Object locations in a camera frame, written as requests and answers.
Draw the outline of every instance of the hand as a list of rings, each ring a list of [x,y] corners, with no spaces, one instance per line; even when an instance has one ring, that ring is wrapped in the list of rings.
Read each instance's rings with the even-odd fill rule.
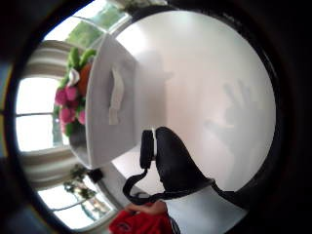
[[[160,215],[166,213],[168,210],[166,203],[164,203],[163,201],[157,201],[150,206],[148,205],[138,206],[135,204],[129,204],[125,208],[125,211],[129,213],[142,212],[149,215]]]

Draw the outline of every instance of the flower arrangement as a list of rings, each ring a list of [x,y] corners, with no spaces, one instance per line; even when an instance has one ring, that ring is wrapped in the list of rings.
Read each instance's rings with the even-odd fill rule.
[[[95,50],[86,50],[80,56],[75,47],[68,54],[66,73],[59,82],[54,110],[61,131],[68,137],[75,127],[85,125],[87,85],[95,54]]]

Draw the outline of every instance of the red fabric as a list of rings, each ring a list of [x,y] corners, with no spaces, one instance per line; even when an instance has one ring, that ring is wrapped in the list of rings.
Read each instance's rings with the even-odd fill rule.
[[[109,224],[112,234],[173,234],[167,214],[118,213]]]

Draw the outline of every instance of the headphone ear cup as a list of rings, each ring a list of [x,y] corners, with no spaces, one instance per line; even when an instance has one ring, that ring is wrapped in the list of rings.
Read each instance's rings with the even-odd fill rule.
[[[154,157],[154,137],[153,132],[145,130],[142,133],[139,165],[142,169],[149,169]]]

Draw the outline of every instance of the window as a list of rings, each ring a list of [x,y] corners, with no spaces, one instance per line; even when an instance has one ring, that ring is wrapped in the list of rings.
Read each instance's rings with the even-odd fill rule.
[[[112,33],[130,17],[115,6],[97,0],[67,18],[45,40],[66,41],[82,48],[92,47],[103,32]]]
[[[66,191],[64,185],[38,191],[51,211],[69,228],[85,228],[95,222],[106,221],[116,214],[114,205],[103,193],[98,192],[88,177],[83,182],[75,181],[75,184],[72,192]],[[77,191],[79,188],[88,189],[92,193],[90,198],[83,198]]]
[[[25,78],[19,83],[16,126],[20,151],[68,144],[53,116],[58,85],[59,81],[51,78]]]

